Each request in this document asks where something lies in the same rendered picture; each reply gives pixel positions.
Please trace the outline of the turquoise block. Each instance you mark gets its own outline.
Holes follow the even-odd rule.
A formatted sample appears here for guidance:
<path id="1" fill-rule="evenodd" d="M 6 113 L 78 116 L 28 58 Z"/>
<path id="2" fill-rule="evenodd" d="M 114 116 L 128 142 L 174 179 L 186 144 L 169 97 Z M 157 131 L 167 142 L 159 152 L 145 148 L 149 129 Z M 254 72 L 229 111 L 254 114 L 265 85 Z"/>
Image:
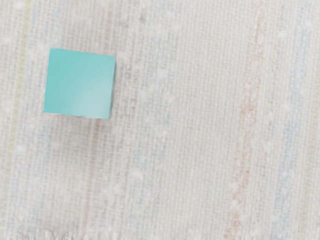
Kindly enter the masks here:
<path id="1" fill-rule="evenodd" d="M 115 56 L 51 48 L 42 111 L 109 120 L 116 72 Z"/>

